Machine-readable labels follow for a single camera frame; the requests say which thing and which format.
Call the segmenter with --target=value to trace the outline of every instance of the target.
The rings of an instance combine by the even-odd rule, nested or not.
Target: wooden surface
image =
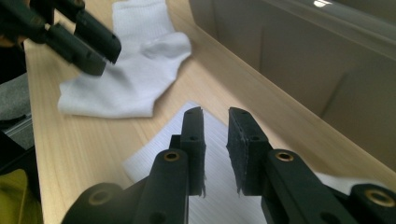
[[[111,27],[114,1],[87,1],[87,9]],[[60,223],[86,188],[132,183],[121,163],[145,145],[187,101],[195,101],[222,122],[228,108],[250,111],[274,147],[299,153],[309,166],[328,175],[379,180],[396,190],[396,174],[302,107],[265,77],[197,28],[188,0],[168,0],[178,31],[192,43],[192,55],[177,81],[156,102],[150,119],[99,119],[59,113],[59,84],[78,70],[46,46],[28,42],[35,149],[45,223]]]

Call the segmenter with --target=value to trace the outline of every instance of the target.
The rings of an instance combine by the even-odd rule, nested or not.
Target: white cloth
[[[193,102],[183,105],[151,141],[123,163],[124,170],[134,182],[149,175],[155,156],[168,149],[172,134],[180,134],[184,112],[196,106]],[[227,126],[205,110],[204,126],[206,197],[189,197],[189,223],[266,223],[261,197],[247,197],[236,192],[235,176],[226,148]],[[349,194],[355,184],[373,183],[385,187],[374,180],[316,175],[323,184],[345,194]]]
[[[62,113],[102,118],[151,117],[156,99],[176,80],[191,55],[189,39],[175,32],[164,0],[113,4],[122,51],[101,77],[81,74],[61,84]]]

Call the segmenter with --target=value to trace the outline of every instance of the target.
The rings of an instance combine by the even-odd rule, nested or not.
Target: wooden table
[[[87,0],[87,9],[111,27],[114,0]],[[224,123],[230,106],[252,113],[274,147],[299,153],[328,175],[379,180],[396,190],[396,174],[242,62],[193,22],[188,0],[168,0],[171,19],[192,43],[177,81],[156,102],[150,119],[99,119],[61,114],[59,84],[78,70],[46,46],[26,48],[35,149],[46,223],[60,223],[86,188],[132,184],[121,163],[145,145],[187,102]]]

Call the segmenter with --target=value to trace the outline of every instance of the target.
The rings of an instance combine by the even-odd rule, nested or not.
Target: white sock
[[[114,32],[122,51],[101,77],[81,74],[61,84],[65,114],[102,118],[151,117],[156,99],[176,80],[191,54],[189,39],[175,32],[164,0],[113,5]]]

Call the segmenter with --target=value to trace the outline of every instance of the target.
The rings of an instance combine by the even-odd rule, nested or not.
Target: yellow object
[[[43,223],[41,204],[28,188],[23,170],[0,175],[0,224]]]

